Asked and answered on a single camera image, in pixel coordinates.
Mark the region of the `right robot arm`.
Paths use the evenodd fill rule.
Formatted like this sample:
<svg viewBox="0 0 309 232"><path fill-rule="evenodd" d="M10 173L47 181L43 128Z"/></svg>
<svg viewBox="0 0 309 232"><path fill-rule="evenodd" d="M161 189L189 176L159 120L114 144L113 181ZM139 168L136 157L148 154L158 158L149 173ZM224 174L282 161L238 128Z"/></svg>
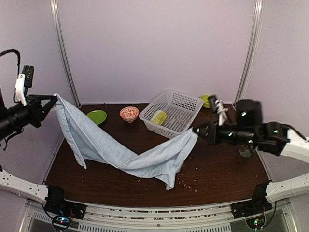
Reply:
<svg viewBox="0 0 309 232"><path fill-rule="evenodd" d="M309 161L309 139L288 124L263 122L260 101L242 99L235 104L235 122L230 123L226 109L214 95L209 97L211 109L218 114L217 121L202 124L194 133L208 144L227 142L242 145L250 152L260 150L277 157L290 157L303 162ZM305 173L281 182L258 184L248 201L232 204L235 217L270 210L282 199L306 194L309 191L309 174Z"/></svg>

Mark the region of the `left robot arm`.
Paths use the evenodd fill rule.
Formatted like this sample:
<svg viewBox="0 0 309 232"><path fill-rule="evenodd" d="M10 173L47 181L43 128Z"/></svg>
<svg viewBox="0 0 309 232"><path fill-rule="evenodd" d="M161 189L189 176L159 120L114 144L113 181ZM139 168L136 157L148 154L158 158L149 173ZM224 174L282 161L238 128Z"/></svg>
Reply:
<svg viewBox="0 0 309 232"><path fill-rule="evenodd" d="M23 133L26 125L40 127L41 122L45 120L58 100L54 95L28 95L28 90L32 88L34 67L25 65L20 70L20 52L16 49L7 49L0 55L9 53L17 56L17 78L13 94L15 105L7 108L3 97L0 98L0 140L5 142L3 150L7 149L10 139Z"/></svg>

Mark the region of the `light blue towel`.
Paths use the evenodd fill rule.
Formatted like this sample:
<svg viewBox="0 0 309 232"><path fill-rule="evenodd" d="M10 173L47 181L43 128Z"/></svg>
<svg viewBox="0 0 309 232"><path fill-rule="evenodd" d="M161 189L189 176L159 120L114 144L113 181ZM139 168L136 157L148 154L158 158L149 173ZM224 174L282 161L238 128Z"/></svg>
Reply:
<svg viewBox="0 0 309 232"><path fill-rule="evenodd" d="M166 190L174 188L176 174L198 139L192 129L138 155L59 94L54 96L62 133L79 165L86 168L86 160L109 164L135 177L156 178L165 183Z"/></svg>

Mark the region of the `green crocodile pattern towel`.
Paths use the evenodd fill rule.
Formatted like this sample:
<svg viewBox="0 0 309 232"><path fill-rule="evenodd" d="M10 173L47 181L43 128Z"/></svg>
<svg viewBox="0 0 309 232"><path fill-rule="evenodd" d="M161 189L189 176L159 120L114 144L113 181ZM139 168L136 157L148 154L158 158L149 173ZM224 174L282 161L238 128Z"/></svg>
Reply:
<svg viewBox="0 0 309 232"><path fill-rule="evenodd" d="M152 116L152 118L150 119L151 122L157 124L157 125L162 125L165 120L167 119L167 114L162 111L162 110L157 110L154 115Z"/></svg>

